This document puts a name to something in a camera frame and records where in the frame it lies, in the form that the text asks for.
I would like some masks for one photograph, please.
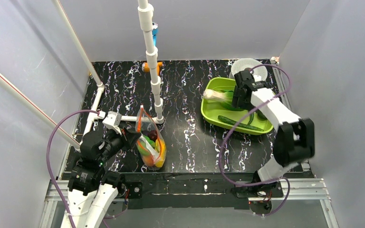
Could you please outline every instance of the white wall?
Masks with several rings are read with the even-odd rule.
[[[280,59],[294,110],[316,127],[311,168],[340,227],[365,227],[365,1],[311,0]]]
[[[79,109],[87,68],[50,1],[0,1],[0,72],[55,121]],[[71,132],[75,120],[64,124]],[[51,129],[0,87],[0,227],[37,227]],[[51,149],[58,173],[67,143]]]
[[[62,0],[92,61],[146,60],[137,0]],[[159,59],[278,56],[309,0],[149,0]]]

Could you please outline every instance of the green bowl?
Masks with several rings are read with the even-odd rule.
[[[216,77],[209,81],[206,89],[213,89],[213,90],[234,90],[236,86],[236,81],[234,79],[224,78],[224,77]],[[223,123],[219,121],[218,116],[223,115],[226,116],[234,121],[239,121],[248,111],[230,111],[224,109],[219,102],[216,101],[208,101],[202,99],[201,103],[201,113],[202,116],[205,118],[206,121],[210,122],[213,125],[223,127],[226,129],[231,129],[233,125]],[[243,124],[247,124],[250,120],[250,117],[244,119]],[[251,126],[258,127],[262,129],[262,131],[255,131],[247,128],[237,127],[235,131],[253,134],[253,135],[260,135],[270,132],[273,129],[273,125],[268,120],[261,120],[258,118],[257,113],[254,115],[254,120],[251,123]]]

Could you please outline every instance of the blue object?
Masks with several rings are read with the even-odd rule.
[[[153,29],[152,29],[152,36],[153,36],[153,44],[156,46],[156,37],[157,37],[157,28],[159,27],[157,23],[152,22]]]

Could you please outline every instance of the bag of vegetables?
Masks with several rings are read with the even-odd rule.
[[[143,106],[138,112],[135,130],[142,133],[136,142],[145,165],[151,170],[158,170],[166,159],[166,145],[159,129]]]

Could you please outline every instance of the black marble table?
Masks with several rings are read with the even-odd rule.
[[[159,125],[167,146],[164,166],[159,172],[219,172],[218,153],[228,130],[205,121],[201,114],[202,93],[210,79],[228,77],[234,60],[164,61],[161,70],[163,114],[165,122]],[[96,62],[94,67],[105,84],[99,109],[116,111],[122,115],[136,116],[139,106],[144,105],[151,116],[153,108],[150,75],[144,73],[142,62]],[[278,92],[271,67],[267,68],[267,84]],[[82,109],[90,109],[97,86],[92,78],[88,82]],[[76,134],[82,133],[87,114],[82,114]],[[101,121],[94,130],[105,132]],[[253,173],[271,157],[275,132],[254,136],[235,132],[223,154],[226,172]],[[68,162],[75,156],[72,148]],[[107,168],[118,172],[147,172],[138,150],[121,151],[109,160]],[[302,171],[300,166],[294,171]]]

